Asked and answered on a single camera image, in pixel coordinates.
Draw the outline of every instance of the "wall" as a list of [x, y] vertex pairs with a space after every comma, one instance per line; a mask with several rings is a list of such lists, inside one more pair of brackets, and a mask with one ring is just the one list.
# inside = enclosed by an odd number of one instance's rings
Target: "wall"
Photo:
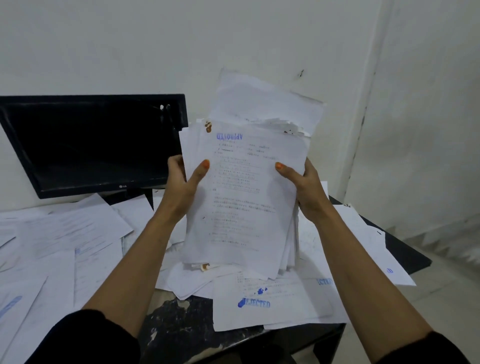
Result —
[[345, 201], [400, 237], [480, 213], [479, 18], [395, 0]]
[[[185, 93], [194, 120], [207, 114], [220, 69], [239, 70], [327, 103], [310, 156], [335, 196], [381, 4], [3, 0], [0, 94]], [[0, 210], [49, 202], [3, 131], [0, 167]]]

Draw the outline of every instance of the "black screen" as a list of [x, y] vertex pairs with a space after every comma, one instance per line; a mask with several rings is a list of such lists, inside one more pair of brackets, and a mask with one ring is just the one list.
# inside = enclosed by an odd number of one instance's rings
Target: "black screen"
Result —
[[178, 131], [188, 125], [184, 103], [58, 98], [1, 105], [0, 121], [39, 197], [165, 183], [168, 157], [181, 153]]

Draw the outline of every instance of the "table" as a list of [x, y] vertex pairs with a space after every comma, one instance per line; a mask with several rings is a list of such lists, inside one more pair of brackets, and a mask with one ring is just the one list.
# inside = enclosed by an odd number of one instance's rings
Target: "table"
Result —
[[[151, 190], [130, 191], [105, 197], [110, 203], [145, 194], [152, 203]], [[330, 197], [334, 205], [341, 204]], [[363, 218], [368, 225], [377, 225]], [[388, 232], [387, 249], [401, 266], [412, 274], [429, 267], [432, 261]], [[142, 363], [194, 362], [213, 355], [269, 342], [279, 343], [289, 353], [317, 343], [314, 352], [322, 355], [322, 363], [335, 355], [345, 324], [307, 324], [280, 330], [264, 330], [263, 326], [215, 332], [212, 321], [212, 300], [191, 296], [178, 300], [172, 292], [155, 290], [148, 315], [138, 336]]]

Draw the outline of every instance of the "black sleeve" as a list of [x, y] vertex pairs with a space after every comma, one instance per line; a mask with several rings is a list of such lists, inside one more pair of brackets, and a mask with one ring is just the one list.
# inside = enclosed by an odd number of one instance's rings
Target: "black sleeve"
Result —
[[31, 363], [138, 363], [140, 345], [121, 326], [96, 310], [65, 316], [27, 360]]
[[426, 338], [397, 349], [377, 364], [455, 363], [468, 364], [463, 353], [445, 336], [431, 332]]

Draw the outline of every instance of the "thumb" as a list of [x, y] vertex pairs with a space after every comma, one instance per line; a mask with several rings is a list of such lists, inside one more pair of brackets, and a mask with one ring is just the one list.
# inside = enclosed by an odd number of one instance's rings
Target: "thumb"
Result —
[[207, 174], [209, 168], [210, 161], [208, 159], [205, 159], [202, 163], [198, 165], [197, 168], [195, 168], [187, 184], [192, 185], [192, 187], [196, 189], [200, 181]]
[[283, 177], [293, 182], [295, 186], [298, 185], [302, 176], [299, 175], [293, 168], [287, 167], [286, 165], [277, 162], [275, 163], [275, 169], [278, 173], [280, 173]]

